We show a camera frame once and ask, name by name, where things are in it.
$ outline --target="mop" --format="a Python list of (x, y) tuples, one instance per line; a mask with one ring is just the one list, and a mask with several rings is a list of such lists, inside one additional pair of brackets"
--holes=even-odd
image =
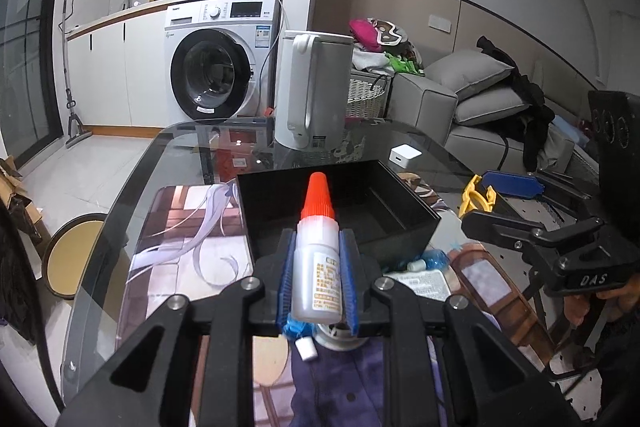
[[(85, 138), (89, 138), (93, 133), (89, 130), (86, 130), (84, 126), (82, 126), (82, 121), (80, 117), (76, 114), (74, 107), (76, 107), (76, 100), (73, 99), (71, 95), (71, 83), (69, 83), (69, 73), (68, 73), (68, 54), (66, 47), (66, 0), (62, 5), (62, 67), (65, 71), (65, 92), (66, 92), (66, 108), (69, 110), (69, 126), (67, 130), (67, 134), (69, 135), (69, 139), (65, 143), (65, 147), (70, 149), (76, 143), (80, 143)], [(76, 122), (76, 133), (73, 134), (73, 124)]]

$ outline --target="bottle label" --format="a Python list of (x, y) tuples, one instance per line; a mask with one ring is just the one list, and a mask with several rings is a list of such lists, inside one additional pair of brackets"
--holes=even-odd
[(340, 266), (322, 252), (314, 253), (314, 311), (336, 312), (342, 315)]

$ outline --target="washing machine knob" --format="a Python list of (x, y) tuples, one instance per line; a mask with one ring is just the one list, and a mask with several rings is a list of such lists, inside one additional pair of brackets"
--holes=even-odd
[(213, 6), (209, 11), (209, 17), (212, 19), (220, 17), (220, 6)]

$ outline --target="gray pillow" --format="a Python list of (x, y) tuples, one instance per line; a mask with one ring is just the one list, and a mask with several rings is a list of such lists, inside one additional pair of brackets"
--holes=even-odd
[(460, 102), (454, 119), (457, 124), (472, 126), (506, 118), (527, 107), (511, 87), (495, 86)]
[(448, 87), (462, 101), (500, 82), (511, 70), (511, 66), (489, 55), (460, 50), (436, 60), (424, 70), (424, 76)]

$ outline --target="white electric kettle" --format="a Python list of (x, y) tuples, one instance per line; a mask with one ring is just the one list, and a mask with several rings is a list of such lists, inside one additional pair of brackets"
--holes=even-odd
[(340, 146), (353, 38), (288, 30), (282, 38), (275, 139), (297, 150)]

